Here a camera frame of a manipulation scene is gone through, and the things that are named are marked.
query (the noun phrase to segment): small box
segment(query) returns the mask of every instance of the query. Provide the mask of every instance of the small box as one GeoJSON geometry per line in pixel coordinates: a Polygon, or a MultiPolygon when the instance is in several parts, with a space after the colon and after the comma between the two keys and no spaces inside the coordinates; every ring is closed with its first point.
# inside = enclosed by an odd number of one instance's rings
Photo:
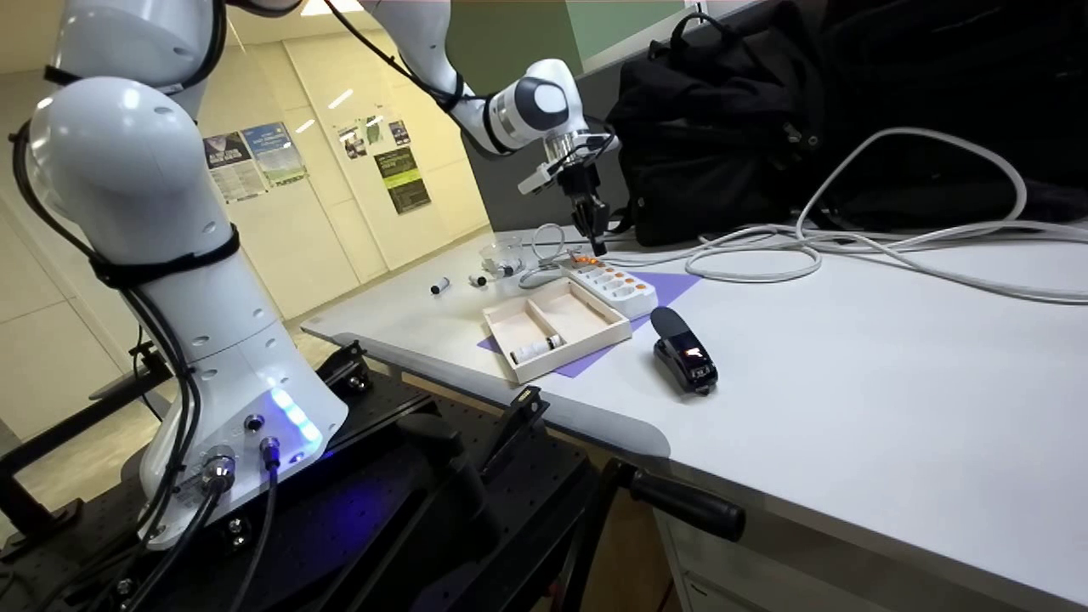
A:
{"type": "Polygon", "coordinates": [[[516,385],[634,337],[630,321],[571,280],[484,309],[516,385]]]}

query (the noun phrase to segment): tabletop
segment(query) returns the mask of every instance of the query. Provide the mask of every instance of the tabletop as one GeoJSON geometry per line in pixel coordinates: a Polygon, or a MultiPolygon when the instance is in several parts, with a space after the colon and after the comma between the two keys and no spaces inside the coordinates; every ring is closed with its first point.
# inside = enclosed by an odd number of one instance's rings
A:
{"type": "MultiPolygon", "coordinates": [[[[301,326],[502,406],[516,389],[479,309],[516,282],[469,282],[494,242],[453,246],[301,326]]],[[[1088,250],[1070,246],[923,257],[1088,291],[1088,250]]],[[[637,271],[713,355],[716,392],[681,395],[634,321],[634,339],[535,380],[554,424],[1088,604],[1088,309],[850,257],[784,286],[707,282],[681,261],[637,271]]]]}

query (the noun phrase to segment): robotic arm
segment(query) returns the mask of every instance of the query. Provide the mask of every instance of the robotic arm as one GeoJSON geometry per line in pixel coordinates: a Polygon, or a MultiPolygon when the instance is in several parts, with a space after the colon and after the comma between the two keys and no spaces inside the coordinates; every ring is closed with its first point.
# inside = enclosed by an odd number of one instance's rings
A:
{"type": "MultiPolygon", "coordinates": [[[[192,525],[257,497],[266,480],[306,468],[346,417],[294,350],[203,169],[194,112],[224,49],[228,3],[274,18],[298,0],[67,0],[48,68],[57,89],[14,139],[27,203],[80,227],[84,242],[67,237],[124,291],[180,380],[180,400],[139,461],[151,548],[172,548],[192,525]]],[[[593,163],[613,135],[585,125],[571,70],[538,62],[502,93],[474,95],[447,58],[450,0],[364,6],[484,148],[544,139],[547,161],[522,191],[558,181],[578,227],[601,246],[593,163]]]]}
{"type": "Polygon", "coordinates": [[[575,203],[575,227],[604,250],[607,203],[596,193],[596,161],[615,145],[613,133],[593,130],[564,62],[544,58],[494,95],[475,95],[450,66],[450,0],[359,0],[393,38],[413,78],[494,156],[544,142],[544,163],[519,181],[535,193],[550,181],[575,203]]]}

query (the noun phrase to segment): wire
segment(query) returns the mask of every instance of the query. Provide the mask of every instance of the wire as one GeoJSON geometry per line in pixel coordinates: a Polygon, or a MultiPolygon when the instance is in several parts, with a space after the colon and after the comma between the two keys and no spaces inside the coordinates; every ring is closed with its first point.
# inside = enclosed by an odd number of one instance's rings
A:
{"type": "Polygon", "coordinates": [[[1012,282],[992,282],[978,274],[961,274],[950,267],[926,264],[910,257],[907,250],[935,250],[935,249],[957,249],[970,242],[1068,242],[1068,246],[1088,246],[1083,227],[1070,223],[1043,223],[1043,222],[1021,222],[1028,212],[1028,185],[1021,169],[1004,161],[1000,154],[937,133],[937,130],[919,130],[919,125],[892,125],[874,135],[866,135],[805,202],[799,219],[793,223],[751,223],[722,237],[705,237],[698,249],[681,249],[665,256],[622,256],[613,250],[613,264],[637,264],[637,267],[653,267],[665,261],[682,261],[682,271],[711,280],[711,282],[739,282],[739,286],[775,286],[775,282],[796,282],[805,274],[815,274],[822,267],[822,256],[843,256],[856,261],[874,261],[874,264],[893,264],[907,267],[919,274],[932,274],[943,282],[970,286],[978,291],[1005,296],[1005,298],[1028,298],[1028,303],[1047,303],[1047,306],[1088,306],[1088,291],[1055,291],[1055,290],[1035,290],[1035,286],[1012,286],[1012,282]],[[910,135],[910,139],[937,139],[945,145],[967,148],[986,163],[992,163],[1012,186],[1012,203],[1004,219],[995,222],[977,222],[977,223],[957,223],[957,227],[937,227],[937,232],[923,232],[923,236],[886,236],[886,232],[822,232],[811,227],[811,212],[822,202],[822,193],[856,163],[861,154],[866,154],[878,139],[892,135],[910,135]],[[783,271],[722,271],[711,267],[711,257],[724,256],[741,256],[741,250],[788,250],[799,256],[802,261],[783,271]]]}
{"type": "Polygon", "coordinates": [[[172,93],[202,85],[213,70],[213,66],[224,58],[224,49],[228,49],[228,0],[210,0],[210,38],[207,38],[203,62],[198,66],[194,76],[186,76],[184,80],[177,80],[163,93],[172,95],[172,93]]]}
{"type": "Polygon", "coordinates": [[[420,80],[413,68],[406,68],[393,55],[383,55],[368,34],[359,34],[343,15],[341,15],[341,6],[332,3],[332,0],[325,0],[325,6],[330,6],[330,15],[341,20],[341,26],[352,38],[352,40],[359,40],[372,55],[376,55],[389,68],[393,68],[402,78],[408,78],[417,93],[426,93],[426,95],[432,95],[432,100],[440,100],[440,101],[474,101],[474,100],[491,100],[491,95],[467,95],[467,93],[443,93],[443,89],[435,89],[435,85],[427,85],[427,80],[420,80]]]}
{"type": "Polygon", "coordinates": [[[554,163],[547,163],[547,172],[564,169],[567,161],[578,156],[583,148],[585,148],[585,154],[596,154],[593,163],[597,163],[601,154],[604,154],[604,148],[613,145],[613,139],[615,139],[615,133],[604,130],[604,133],[607,133],[604,142],[601,142],[597,148],[593,148],[593,139],[597,135],[597,130],[585,130],[585,133],[588,133],[588,139],[583,139],[578,145],[571,145],[567,154],[562,154],[554,163]]]}
{"type": "Polygon", "coordinates": [[[538,264],[558,264],[567,250],[567,232],[562,223],[539,223],[538,232],[558,232],[558,242],[532,242],[528,249],[535,250],[538,264]]]}
{"type": "Polygon", "coordinates": [[[266,467],[266,480],[269,480],[269,488],[266,488],[262,535],[257,535],[257,545],[252,548],[246,577],[243,577],[243,586],[238,586],[238,590],[233,590],[233,599],[230,599],[230,612],[243,612],[246,595],[249,595],[249,589],[252,589],[252,577],[257,573],[262,558],[266,558],[266,548],[269,548],[269,536],[272,536],[272,517],[274,517],[274,467],[266,467]]]}
{"type": "Polygon", "coordinates": [[[6,590],[17,586],[17,589],[25,589],[25,595],[34,601],[37,595],[34,595],[34,586],[27,580],[27,573],[19,573],[19,570],[14,570],[14,568],[0,568],[0,580],[2,580],[2,589],[0,589],[0,601],[6,599],[6,590]]]}
{"type": "Polygon", "coordinates": [[[145,580],[139,586],[139,590],[130,599],[127,612],[139,612],[151,595],[155,590],[155,586],[169,573],[169,568],[177,565],[177,558],[192,548],[192,542],[198,536],[198,530],[207,525],[207,517],[213,513],[220,493],[207,493],[194,513],[194,519],[184,528],[184,535],[177,536],[177,545],[169,548],[169,555],[145,573],[145,580]]]}
{"type": "Polygon", "coordinates": [[[139,552],[143,552],[143,548],[130,548],[130,552],[119,552],[119,555],[111,555],[111,558],[107,558],[107,562],[100,562],[100,565],[91,565],[91,568],[80,568],[80,570],[67,573],[61,586],[53,586],[53,589],[42,599],[37,612],[48,612],[48,610],[50,610],[57,599],[65,599],[67,590],[80,590],[80,589],[95,586],[109,568],[139,558],[139,552]]]}
{"type": "Polygon", "coordinates": [[[194,385],[192,367],[177,347],[177,337],[172,337],[169,322],[163,321],[163,313],[152,306],[152,298],[145,298],[139,290],[130,290],[127,298],[136,309],[136,317],[145,321],[151,332],[163,347],[163,358],[167,358],[167,364],[177,376],[177,389],[180,389],[177,431],[172,431],[172,449],[169,449],[163,480],[160,480],[152,501],[145,503],[145,509],[136,517],[136,535],[139,530],[152,535],[160,517],[167,513],[169,488],[180,474],[184,453],[192,449],[198,424],[202,424],[202,389],[194,385]]]}
{"type": "Polygon", "coordinates": [[[665,590],[655,601],[655,612],[665,612],[670,599],[675,595],[675,580],[665,586],[665,590]]]}
{"type": "Polygon", "coordinates": [[[14,185],[19,186],[19,196],[27,202],[27,206],[53,232],[61,236],[74,250],[91,256],[91,249],[74,237],[34,193],[31,185],[31,169],[27,169],[27,145],[31,145],[31,123],[25,123],[14,135],[11,135],[11,172],[14,185]]]}

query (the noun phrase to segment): ceiling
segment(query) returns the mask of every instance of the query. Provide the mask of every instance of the ceiling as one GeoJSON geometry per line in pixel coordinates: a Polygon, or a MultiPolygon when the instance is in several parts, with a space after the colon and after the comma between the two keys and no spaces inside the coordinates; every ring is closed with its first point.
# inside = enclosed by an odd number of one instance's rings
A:
{"type": "MultiPolygon", "coordinates": [[[[37,70],[50,62],[65,0],[0,0],[0,70],[37,70]]],[[[350,15],[359,31],[376,31],[368,15],[350,15]]],[[[343,26],[332,18],[252,18],[230,6],[230,45],[325,38],[343,26]]]]}

